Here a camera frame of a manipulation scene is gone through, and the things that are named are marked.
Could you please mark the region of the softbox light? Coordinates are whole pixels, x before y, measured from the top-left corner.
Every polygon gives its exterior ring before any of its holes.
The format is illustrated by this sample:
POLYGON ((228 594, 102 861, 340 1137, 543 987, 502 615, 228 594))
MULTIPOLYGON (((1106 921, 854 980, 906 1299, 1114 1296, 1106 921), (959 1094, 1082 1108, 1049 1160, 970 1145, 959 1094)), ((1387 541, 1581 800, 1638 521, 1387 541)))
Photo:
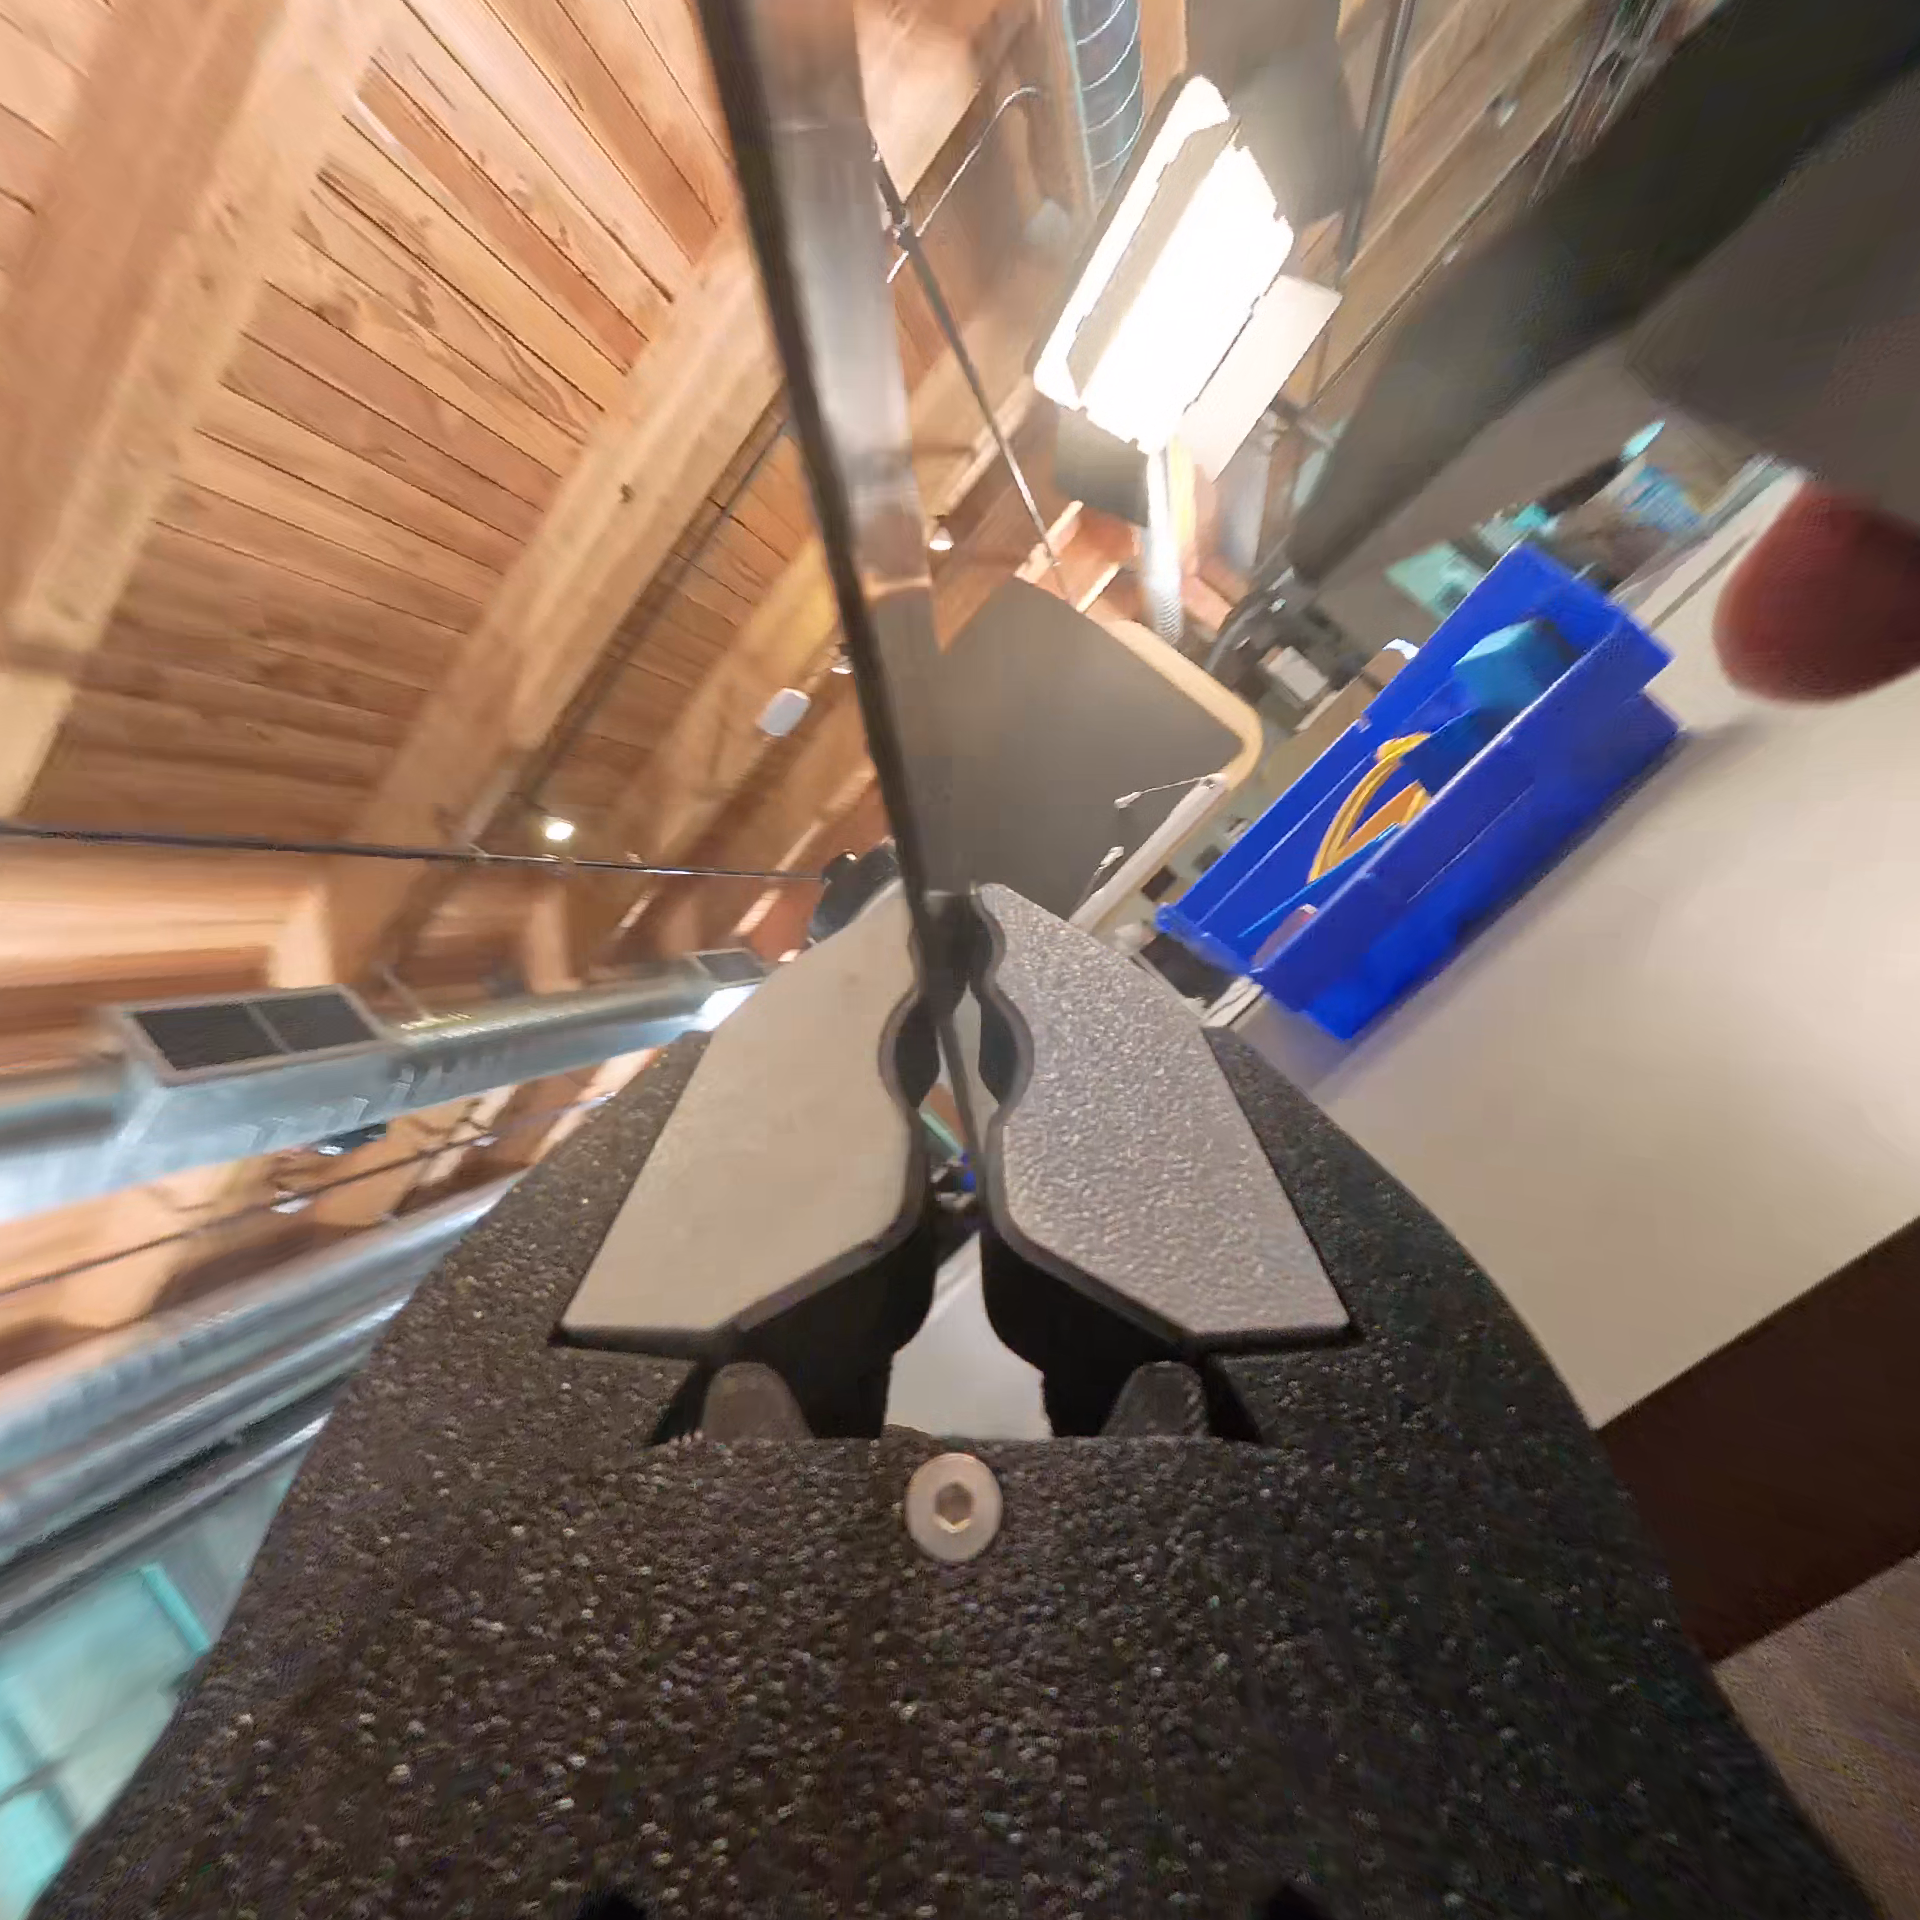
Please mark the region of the softbox light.
POLYGON ((1287 269, 1294 246, 1246 115, 1179 77, 1036 347, 1036 394, 1142 454, 1184 444, 1218 476, 1341 302, 1287 269))

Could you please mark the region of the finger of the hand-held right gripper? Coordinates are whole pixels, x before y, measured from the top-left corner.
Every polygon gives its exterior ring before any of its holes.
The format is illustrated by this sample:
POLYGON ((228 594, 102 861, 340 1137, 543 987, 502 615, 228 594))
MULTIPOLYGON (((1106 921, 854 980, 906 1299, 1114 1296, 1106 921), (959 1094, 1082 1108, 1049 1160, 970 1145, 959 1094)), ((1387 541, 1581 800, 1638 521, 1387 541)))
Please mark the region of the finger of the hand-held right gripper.
POLYGON ((1647 394, 1918 521, 1918 93, 1825 137, 1632 329, 1647 394))

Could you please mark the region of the silver spiral air duct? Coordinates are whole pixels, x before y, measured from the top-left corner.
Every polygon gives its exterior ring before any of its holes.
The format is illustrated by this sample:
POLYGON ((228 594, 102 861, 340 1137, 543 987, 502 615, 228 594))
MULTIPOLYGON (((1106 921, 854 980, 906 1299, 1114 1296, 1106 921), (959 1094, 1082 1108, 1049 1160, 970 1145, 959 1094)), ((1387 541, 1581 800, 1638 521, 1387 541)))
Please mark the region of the silver spiral air duct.
POLYGON ((1047 1, 1057 47, 1067 178, 1096 212, 1124 175, 1146 124, 1140 1, 1047 1))
POLYGON ((2 1561, 351 1372, 517 1173, 20 1365, 2 1382, 2 1561))

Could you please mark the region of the dark glossy sheet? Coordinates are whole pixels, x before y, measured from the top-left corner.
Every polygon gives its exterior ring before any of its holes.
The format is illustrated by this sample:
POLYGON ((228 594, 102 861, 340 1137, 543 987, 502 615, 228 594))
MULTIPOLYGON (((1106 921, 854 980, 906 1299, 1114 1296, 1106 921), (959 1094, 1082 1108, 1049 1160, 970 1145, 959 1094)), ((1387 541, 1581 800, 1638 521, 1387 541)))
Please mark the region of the dark glossy sheet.
POLYGON ((879 150, 852 3, 697 3, 786 410, 898 847, 921 1001, 977 1175, 989 1097, 963 1031, 971 875, 957 831, 923 512, 909 449, 879 150))

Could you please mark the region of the black wood-edged panel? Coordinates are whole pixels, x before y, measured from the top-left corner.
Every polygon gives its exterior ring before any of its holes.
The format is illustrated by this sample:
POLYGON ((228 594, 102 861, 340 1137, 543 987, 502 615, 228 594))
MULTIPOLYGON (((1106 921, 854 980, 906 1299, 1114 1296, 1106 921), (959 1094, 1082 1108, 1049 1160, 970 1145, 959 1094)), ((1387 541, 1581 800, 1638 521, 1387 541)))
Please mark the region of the black wood-edged panel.
POLYGON ((931 598, 871 608, 877 778, 906 869, 945 906, 1001 884, 1060 917, 1258 766, 1258 712, 1161 637, 1012 577, 948 639, 931 598))

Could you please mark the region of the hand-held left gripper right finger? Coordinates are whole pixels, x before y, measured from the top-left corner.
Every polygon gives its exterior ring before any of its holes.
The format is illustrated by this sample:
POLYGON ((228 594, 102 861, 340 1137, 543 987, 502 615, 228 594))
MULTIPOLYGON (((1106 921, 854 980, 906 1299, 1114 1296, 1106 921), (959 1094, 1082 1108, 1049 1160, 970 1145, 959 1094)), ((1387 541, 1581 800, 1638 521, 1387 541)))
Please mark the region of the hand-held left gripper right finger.
POLYGON ((1330 1272, 1198 1014, 1154 971, 1005 884, 980 1036, 1005 1036, 984 1150, 1021 1260, 1177 1351, 1272 1351, 1347 1332, 1330 1272))

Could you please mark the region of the blue plastic bin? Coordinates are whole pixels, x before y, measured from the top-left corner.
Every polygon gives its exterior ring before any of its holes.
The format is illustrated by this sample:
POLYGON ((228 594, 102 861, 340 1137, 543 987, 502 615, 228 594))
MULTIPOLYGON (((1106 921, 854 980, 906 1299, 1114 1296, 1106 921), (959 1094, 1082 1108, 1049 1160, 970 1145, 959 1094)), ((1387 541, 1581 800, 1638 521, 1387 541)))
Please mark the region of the blue plastic bin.
POLYGON ((1650 695, 1670 656, 1613 598, 1510 549, 1332 743, 1185 891, 1158 931, 1251 980, 1337 1041, 1430 981, 1679 740, 1650 695), (1546 618, 1580 659, 1495 732, 1457 657, 1546 618))

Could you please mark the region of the white panel stand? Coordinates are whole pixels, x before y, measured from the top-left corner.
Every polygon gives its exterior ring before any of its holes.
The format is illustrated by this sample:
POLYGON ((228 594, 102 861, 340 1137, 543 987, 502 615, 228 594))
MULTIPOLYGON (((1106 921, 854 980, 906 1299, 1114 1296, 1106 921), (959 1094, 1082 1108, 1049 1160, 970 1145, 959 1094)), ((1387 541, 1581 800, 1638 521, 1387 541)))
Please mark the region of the white panel stand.
POLYGON ((1108 846, 1090 875, 1087 888, 1067 913, 1069 925, 1099 940, 1108 938, 1131 909, 1131 902, 1146 896, 1146 884, 1167 868, 1170 858, 1218 815, 1235 783, 1226 771, 1166 782, 1125 793, 1116 802, 1116 807, 1140 806, 1173 790, 1179 790, 1177 803, 1164 814, 1158 826, 1144 831, 1136 842, 1116 840, 1108 846))

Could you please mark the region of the person's right hand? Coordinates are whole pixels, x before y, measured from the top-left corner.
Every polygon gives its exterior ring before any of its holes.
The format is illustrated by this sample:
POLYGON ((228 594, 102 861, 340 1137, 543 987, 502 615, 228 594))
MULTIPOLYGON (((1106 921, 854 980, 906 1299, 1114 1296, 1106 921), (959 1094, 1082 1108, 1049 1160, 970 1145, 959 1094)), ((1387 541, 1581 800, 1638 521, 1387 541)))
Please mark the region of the person's right hand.
POLYGON ((1916 674, 1916 526, 1799 486, 1734 567, 1711 639, 1727 682, 1775 704, 1836 704, 1916 674))

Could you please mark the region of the silver air duct with vent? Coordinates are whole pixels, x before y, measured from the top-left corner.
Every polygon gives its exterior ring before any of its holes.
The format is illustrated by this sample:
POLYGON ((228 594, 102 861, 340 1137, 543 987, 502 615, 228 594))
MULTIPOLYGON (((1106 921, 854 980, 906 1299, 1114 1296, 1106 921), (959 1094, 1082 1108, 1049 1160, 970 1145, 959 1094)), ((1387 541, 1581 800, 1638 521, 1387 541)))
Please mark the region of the silver air duct with vent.
POLYGON ((766 975, 719 948, 418 1019, 345 986, 107 1006, 78 1066, 4 1075, 2 1220, 598 1068, 712 1030, 766 975))

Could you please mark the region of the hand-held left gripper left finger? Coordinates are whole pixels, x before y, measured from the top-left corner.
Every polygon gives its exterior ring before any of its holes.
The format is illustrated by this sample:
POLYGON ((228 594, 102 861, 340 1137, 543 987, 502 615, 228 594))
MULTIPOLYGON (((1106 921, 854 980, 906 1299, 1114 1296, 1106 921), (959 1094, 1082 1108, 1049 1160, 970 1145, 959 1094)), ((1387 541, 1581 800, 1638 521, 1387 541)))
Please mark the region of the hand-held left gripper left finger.
POLYGON ((558 1332, 736 1342, 913 1228, 921 981, 904 891, 770 974, 709 1034, 558 1332))

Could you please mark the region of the blue foam block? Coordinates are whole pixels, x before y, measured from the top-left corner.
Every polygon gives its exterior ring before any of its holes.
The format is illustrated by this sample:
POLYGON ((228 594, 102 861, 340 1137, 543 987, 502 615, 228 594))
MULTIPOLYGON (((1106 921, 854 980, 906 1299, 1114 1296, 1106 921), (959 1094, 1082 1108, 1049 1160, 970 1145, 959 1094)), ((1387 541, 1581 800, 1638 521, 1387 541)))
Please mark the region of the blue foam block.
POLYGON ((1546 618, 1506 624, 1475 639, 1451 663, 1451 687, 1461 709, 1495 732, 1547 695, 1580 659, 1580 647, 1546 618))

